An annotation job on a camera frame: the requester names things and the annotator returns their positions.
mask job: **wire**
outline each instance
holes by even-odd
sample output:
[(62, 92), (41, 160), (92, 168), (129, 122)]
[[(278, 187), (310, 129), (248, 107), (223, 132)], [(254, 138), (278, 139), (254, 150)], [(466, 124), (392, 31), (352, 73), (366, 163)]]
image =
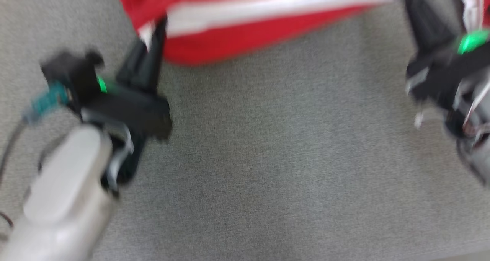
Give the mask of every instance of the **wire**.
[(49, 90), (35, 98), (27, 110), (23, 113), (23, 120), (29, 125), (34, 125), (46, 114), (54, 111), (60, 105), (68, 104), (70, 97), (66, 88), (59, 82), (49, 86)]
[(482, 100), (487, 96), (490, 91), (490, 82), (487, 81), (483, 90), (475, 97), (475, 100), (471, 103), (471, 107), (469, 108), (468, 114), (464, 118), (464, 122), (462, 123), (462, 130), (468, 135), (475, 135), (479, 130), (476, 130), (479, 126), (473, 127), (468, 126), (469, 119), (471, 118), (471, 114), (476, 110), (476, 107), (482, 102)]
[(44, 162), (44, 160), (46, 159), (46, 157), (51, 154), (53, 152), (53, 150), (55, 148), (57, 148), (61, 142), (65, 139), (66, 137), (66, 134), (63, 134), (57, 138), (55, 138), (54, 140), (52, 140), (51, 142), (49, 142), (49, 144), (47, 144), (44, 149), (42, 150), (40, 156), (39, 156), (39, 161), (37, 163), (37, 172), (40, 173), (42, 171), (42, 163)]
[[(5, 169), (7, 168), (8, 157), (10, 156), (10, 153), (14, 148), (15, 142), (19, 139), (20, 135), (22, 134), (26, 126), (27, 123), (23, 120), (17, 123), (14, 132), (12, 132), (12, 134), (10, 135), (5, 150), (3, 150), (2, 163), (0, 163), (0, 186), (2, 185), (3, 174), (5, 174)], [(3, 212), (0, 212), (0, 217), (2, 217), (3, 219), (5, 219), (5, 221), (7, 221), (10, 228), (14, 228), (14, 222), (12, 221), (12, 219), (10, 219), (10, 217), (8, 217)]]

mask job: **red fabric with white stripe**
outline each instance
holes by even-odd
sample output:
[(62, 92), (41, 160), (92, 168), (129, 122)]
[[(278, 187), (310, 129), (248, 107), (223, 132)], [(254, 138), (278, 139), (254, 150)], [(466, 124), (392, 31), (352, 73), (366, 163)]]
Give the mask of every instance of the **red fabric with white stripe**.
[[(135, 29), (166, 15), (169, 8), (195, 0), (121, 0)], [(306, 12), (301, 15), (281, 15), (272, 19), (224, 27), (211, 27), (181, 36), (169, 36), (164, 56), (178, 64), (202, 64), (226, 59), (262, 46), (304, 33), (322, 24), (334, 22), (360, 12), (371, 4), (339, 7), (334, 10)]]
[(462, 0), (462, 20), (467, 32), (490, 27), (490, 0)]

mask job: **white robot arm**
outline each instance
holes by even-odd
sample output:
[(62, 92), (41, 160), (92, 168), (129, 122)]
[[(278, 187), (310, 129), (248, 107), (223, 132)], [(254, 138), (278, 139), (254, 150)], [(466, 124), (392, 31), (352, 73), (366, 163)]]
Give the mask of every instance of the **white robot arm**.
[(82, 124), (70, 132), (33, 182), (2, 261), (85, 261), (117, 198), (100, 180), (112, 157), (109, 134)]

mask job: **cable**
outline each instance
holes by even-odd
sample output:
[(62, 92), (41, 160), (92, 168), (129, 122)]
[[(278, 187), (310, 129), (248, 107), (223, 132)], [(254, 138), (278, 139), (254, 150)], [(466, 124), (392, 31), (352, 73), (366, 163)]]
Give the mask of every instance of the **cable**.
[(42, 171), (42, 163), (44, 162), (44, 160), (46, 159), (46, 157), (51, 154), (53, 152), (53, 150), (55, 148), (57, 148), (61, 142), (63, 141), (63, 139), (65, 139), (66, 137), (66, 134), (63, 134), (57, 138), (55, 138), (54, 140), (52, 140), (51, 142), (49, 142), (49, 144), (47, 144), (44, 149), (42, 150), (40, 156), (39, 156), (39, 161), (37, 163), (37, 172), (40, 173)]
[[(14, 132), (12, 132), (10, 138), (8, 139), (5, 150), (3, 150), (2, 163), (0, 163), (0, 186), (2, 185), (3, 174), (5, 174), (5, 169), (7, 168), (8, 157), (10, 156), (10, 153), (14, 148), (15, 142), (19, 139), (20, 135), (22, 134), (26, 126), (27, 126), (26, 121), (21, 120), (17, 123)], [(5, 219), (5, 221), (7, 221), (10, 228), (14, 228), (14, 222), (12, 221), (12, 219), (10, 219), (10, 217), (8, 217), (3, 212), (0, 212), (0, 217), (2, 217), (3, 219)]]
[[(49, 91), (36, 98), (31, 106), (26, 110), (22, 116), (22, 120), (19, 121), (14, 129), (14, 132), (10, 135), (7, 141), (7, 146), (3, 150), (2, 161), (0, 162), (0, 186), (2, 185), (3, 175), (7, 168), (7, 161), (15, 142), (19, 139), (21, 133), (27, 125), (34, 125), (50, 111), (53, 111), (61, 104), (67, 104), (70, 102), (66, 88), (61, 83), (54, 83), (49, 86)], [(0, 212), (0, 217), (5, 219), (10, 228), (14, 228), (13, 221), (3, 212)]]

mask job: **gray carpet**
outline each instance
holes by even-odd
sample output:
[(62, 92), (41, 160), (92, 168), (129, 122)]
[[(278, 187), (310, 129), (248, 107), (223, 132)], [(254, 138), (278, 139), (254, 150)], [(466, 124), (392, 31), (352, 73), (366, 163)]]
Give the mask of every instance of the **gray carpet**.
[[(457, 25), (450, 0), (436, 0)], [(1, 146), (63, 46), (110, 75), (134, 32), (118, 0), (0, 0)], [(94, 261), (430, 260), (490, 248), (490, 193), (437, 123), (413, 127), (401, 3), (219, 64), (165, 64), (175, 128), (149, 142)], [(17, 217), (58, 112), (26, 132), (0, 209)]]

